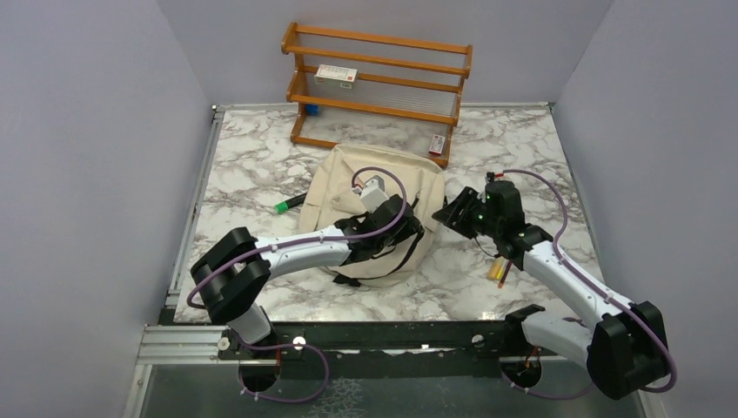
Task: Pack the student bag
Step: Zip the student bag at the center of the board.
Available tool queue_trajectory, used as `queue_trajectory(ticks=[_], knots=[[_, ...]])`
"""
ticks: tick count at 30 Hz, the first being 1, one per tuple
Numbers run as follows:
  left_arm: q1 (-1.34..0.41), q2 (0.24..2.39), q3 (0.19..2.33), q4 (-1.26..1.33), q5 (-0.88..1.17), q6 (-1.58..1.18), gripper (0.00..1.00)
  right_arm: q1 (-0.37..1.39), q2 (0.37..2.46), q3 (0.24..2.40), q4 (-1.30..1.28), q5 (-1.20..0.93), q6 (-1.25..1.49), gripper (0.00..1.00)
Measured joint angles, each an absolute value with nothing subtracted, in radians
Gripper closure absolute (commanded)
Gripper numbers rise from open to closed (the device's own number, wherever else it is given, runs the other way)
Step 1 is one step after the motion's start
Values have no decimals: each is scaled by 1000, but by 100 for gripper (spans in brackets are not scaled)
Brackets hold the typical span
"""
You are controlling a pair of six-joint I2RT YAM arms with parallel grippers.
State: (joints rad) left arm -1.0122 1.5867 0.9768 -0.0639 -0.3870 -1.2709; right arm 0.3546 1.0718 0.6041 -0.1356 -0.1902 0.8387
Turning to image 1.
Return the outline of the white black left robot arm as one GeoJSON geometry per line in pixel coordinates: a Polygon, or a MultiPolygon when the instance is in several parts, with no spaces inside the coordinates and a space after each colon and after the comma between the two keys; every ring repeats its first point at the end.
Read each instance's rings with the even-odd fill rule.
{"type": "Polygon", "coordinates": [[[377,209],[339,219],[312,232],[259,238],[245,227],[229,231],[191,267],[194,294],[212,324],[226,325],[252,357],[273,346],[272,324],[256,299],[269,280],[314,267],[339,267],[377,260],[407,239],[416,248],[425,229],[398,194],[377,209]]]}

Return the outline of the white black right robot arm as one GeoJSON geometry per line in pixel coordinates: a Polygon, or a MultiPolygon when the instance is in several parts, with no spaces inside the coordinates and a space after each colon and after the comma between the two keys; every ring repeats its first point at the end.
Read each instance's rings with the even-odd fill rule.
{"type": "Polygon", "coordinates": [[[461,236],[491,238],[502,258],[553,291],[577,315],[565,320],[543,307],[529,306],[506,316],[504,347],[524,354],[549,349],[583,367],[605,396],[619,400],[655,383],[676,381],[661,311],[651,302],[633,303],[596,280],[564,254],[558,238],[527,222],[513,182],[491,179],[483,193],[466,187],[433,214],[461,236]]]}

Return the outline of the cream canvas student bag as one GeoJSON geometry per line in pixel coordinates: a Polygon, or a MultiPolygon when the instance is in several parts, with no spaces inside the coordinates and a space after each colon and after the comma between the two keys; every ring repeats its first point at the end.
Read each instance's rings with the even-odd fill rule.
{"type": "Polygon", "coordinates": [[[331,268],[334,282],[392,287],[409,279],[433,245],[445,200],[441,168],[375,145],[337,145],[319,164],[299,213],[302,233],[337,226],[348,234],[391,229],[351,242],[368,258],[331,268]]]}

